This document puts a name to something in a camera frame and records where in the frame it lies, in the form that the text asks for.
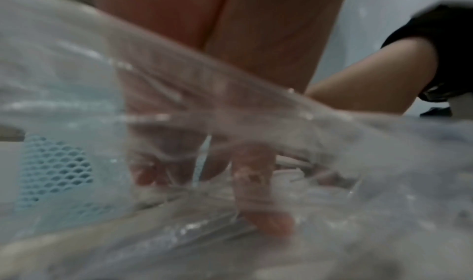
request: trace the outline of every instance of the hand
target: hand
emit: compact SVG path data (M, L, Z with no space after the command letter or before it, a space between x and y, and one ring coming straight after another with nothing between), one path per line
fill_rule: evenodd
M276 85L302 93L315 71L343 0L96 0L98 8L151 31L179 41L255 74ZM144 94L149 84L133 82ZM244 92L229 92L233 105L245 107ZM129 111L160 112L154 103L133 104L126 97ZM179 133L162 129L141 129L140 135L170 140L169 150L196 151L205 139L187 131ZM214 136L211 145L225 143L226 138ZM203 170L203 179L221 173L232 162L235 183L269 184L275 152L264 145L239 146L231 151L210 155ZM146 158L153 164L136 175L138 184L153 182L185 182L192 177L195 159L179 164ZM245 213L265 233L289 235L292 218L282 213Z

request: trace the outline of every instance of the forearm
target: forearm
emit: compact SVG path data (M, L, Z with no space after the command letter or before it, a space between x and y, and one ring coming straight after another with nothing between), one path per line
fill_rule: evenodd
M406 38L313 85L306 95L336 109L402 114L437 67L429 41Z

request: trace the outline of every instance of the plastic wrap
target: plastic wrap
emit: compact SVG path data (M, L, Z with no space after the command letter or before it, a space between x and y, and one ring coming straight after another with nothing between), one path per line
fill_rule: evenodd
M96 180L1 217L2 278L473 275L471 123L334 111L87 6L0 5L1 123L83 148ZM87 202L114 210L44 226ZM285 239L258 223L281 218Z

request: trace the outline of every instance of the mesh pattern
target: mesh pattern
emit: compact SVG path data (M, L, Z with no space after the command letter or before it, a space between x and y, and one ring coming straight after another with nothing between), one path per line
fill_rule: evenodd
M21 168L18 210L94 181L83 150L40 136L26 136Z

